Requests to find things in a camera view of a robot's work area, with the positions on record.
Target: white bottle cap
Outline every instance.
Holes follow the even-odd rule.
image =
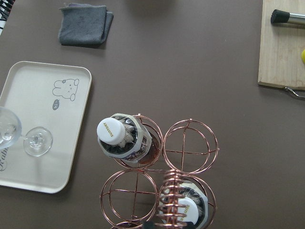
[[[116,145],[124,139],[125,127],[115,118],[105,118],[98,124],[96,133],[102,142]]]
[[[178,199],[178,203],[186,205],[185,208],[178,208],[178,213],[185,213],[186,217],[178,219],[182,222],[192,222],[195,225],[199,218],[199,212],[196,203],[188,197]]]

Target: wooden cutting board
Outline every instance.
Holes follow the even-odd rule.
[[[264,0],[258,83],[305,90],[305,25],[271,24],[273,10],[305,14],[305,0]]]

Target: towel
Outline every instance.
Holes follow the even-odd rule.
[[[70,3],[63,14],[58,33],[62,45],[96,45],[107,39],[113,13],[106,6]]]

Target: metal handle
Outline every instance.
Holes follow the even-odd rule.
[[[294,90],[292,90],[290,87],[284,87],[284,89],[287,91],[287,92],[291,92],[294,96],[300,98],[300,99],[305,99],[305,96],[301,96],[299,94],[297,94]]]

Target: clear plastic bottle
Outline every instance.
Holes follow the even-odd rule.
[[[99,145],[105,155],[130,162],[146,156],[152,137],[145,126],[128,114],[114,114],[97,126]]]

